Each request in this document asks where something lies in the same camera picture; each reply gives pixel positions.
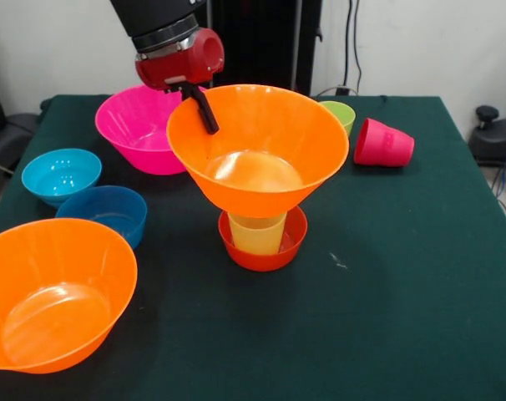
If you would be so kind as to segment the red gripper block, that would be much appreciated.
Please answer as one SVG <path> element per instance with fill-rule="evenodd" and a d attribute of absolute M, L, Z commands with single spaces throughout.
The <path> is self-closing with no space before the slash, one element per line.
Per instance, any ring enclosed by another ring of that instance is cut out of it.
<path fill-rule="evenodd" d="M 223 70 L 224 64 L 225 50 L 218 34 L 209 28 L 199 28 L 177 43 L 138 54 L 135 68 L 149 88 L 166 93 L 181 92 L 182 100 L 193 99 L 206 132 L 213 135 L 219 125 L 205 89 L 196 84 L 212 80 L 214 74 Z"/>

